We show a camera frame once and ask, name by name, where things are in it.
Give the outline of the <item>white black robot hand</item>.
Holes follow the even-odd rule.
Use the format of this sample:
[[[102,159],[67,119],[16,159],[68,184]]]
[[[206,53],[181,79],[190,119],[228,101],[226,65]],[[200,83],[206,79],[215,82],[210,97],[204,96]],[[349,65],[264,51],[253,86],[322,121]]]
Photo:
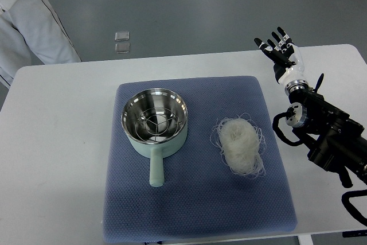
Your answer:
[[[271,33],[273,41],[254,38],[257,47],[273,62],[276,82],[289,94],[293,87],[308,88],[304,77],[304,63],[299,48],[280,26]]]

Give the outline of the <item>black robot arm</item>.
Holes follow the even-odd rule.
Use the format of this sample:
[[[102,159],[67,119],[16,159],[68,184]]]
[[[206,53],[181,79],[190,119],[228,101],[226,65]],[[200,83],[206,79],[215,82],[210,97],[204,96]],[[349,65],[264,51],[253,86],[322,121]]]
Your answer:
[[[299,138],[295,145],[304,144],[309,149],[309,161],[338,174],[342,185],[350,188],[352,181],[348,170],[366,182],[364,127],[317,93],[322,80],[323,75],[320,75],[315,88],[309,87],[304,80],[294,80],[286,85],[291,103],[287,110],[287,124]]]

